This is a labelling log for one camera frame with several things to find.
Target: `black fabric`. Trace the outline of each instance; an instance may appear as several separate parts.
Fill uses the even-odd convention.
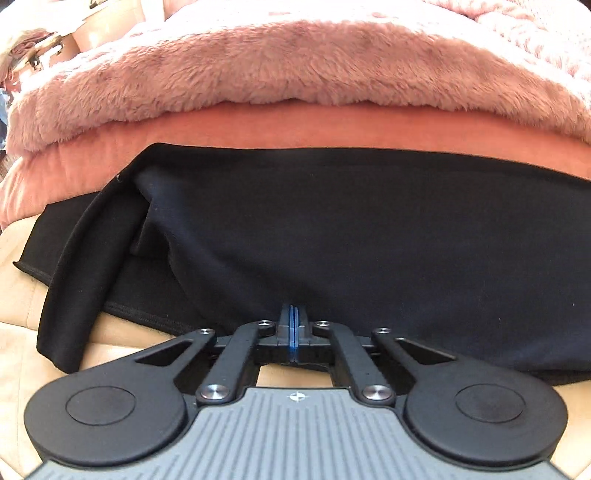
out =
[[[48,205],[35,222],[31,239],[15,265],[49,285],[72,230],[96,195],[89,193]]]
[[[147,212],[131,241],[136,223],[124,228],[119,210],[136,197]],[[85,223],[100,205],[113,206],[109,222]],[[38,268],[50,228],[35,228],[19,268]],[[119,253],[88,253],[64,274],[118,278],[95,295],[58,265],[41,319],[39,350],[64,371],[100,299],[176,333],[231,332],[305,304],[359,335],[387,326],[506,367],[591,371],[590,184],[555,172],[441,153],[153,145],[92,201],[60,265],[72,239],[93,236]],[[84,304],[75,297],[90,299],[82,316],[68,313]]]

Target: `crosshair symbol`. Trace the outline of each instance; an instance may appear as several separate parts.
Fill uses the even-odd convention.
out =
[[[304,395],[302,392],[296,391],[296,392],[292,393],[287,398],[289,398],[290,400],[293,400],[296,403],[299,403],[299,402],[305,400],[306,398],[308,398],[308,395]]]

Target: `blue plastic strip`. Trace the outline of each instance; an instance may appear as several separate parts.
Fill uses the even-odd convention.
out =
[[[300,312],[297,307],[290,305],[290,362],[297,363],[298,331],[300,326]]]

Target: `pink fleece blanket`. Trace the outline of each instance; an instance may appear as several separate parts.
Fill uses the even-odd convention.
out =
[[[573,37],[518,4],[536,1],[199,0],[33,77],[9,113],[7,149],[284,99],[481,110],[591,143],[591,31]]]

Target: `round black pad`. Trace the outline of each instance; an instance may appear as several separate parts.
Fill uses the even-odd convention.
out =
[[[75,394],[66,410],[85,425],[104,426],[123,420],[135,408],[135,397],[123,388],[94,387]]]
[[[176,438],[187,413],[170,373],[129,363],[132,368],[127,362],[114,362],[73,374],[35,393],[24,420],[44,460],[74,466],[123,465]]]
[[[464,388],[458,393],[456,406],[473,420],[503,423],[521,415],[525,401],[521,395],[509,388],[479,384]]]
[[[476,361],[424,369],[405,419],[426,445],[469,465],[547,459],[566,428],[563,400],[543,382]]]

